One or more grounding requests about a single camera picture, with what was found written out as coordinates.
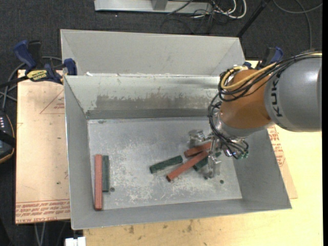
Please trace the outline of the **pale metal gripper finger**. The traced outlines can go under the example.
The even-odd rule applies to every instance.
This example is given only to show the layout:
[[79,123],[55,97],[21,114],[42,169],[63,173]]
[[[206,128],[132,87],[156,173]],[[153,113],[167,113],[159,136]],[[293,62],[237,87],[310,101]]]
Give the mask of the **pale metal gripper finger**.
[[208,158],[208,173],[205,175],[205,179],[211,179],[220,174],[221,160],[217,159],[213,155]]
[[189,132],[189,145],[200,146],[212,141],[211,136],[205,135],[203,130],[191,130]]

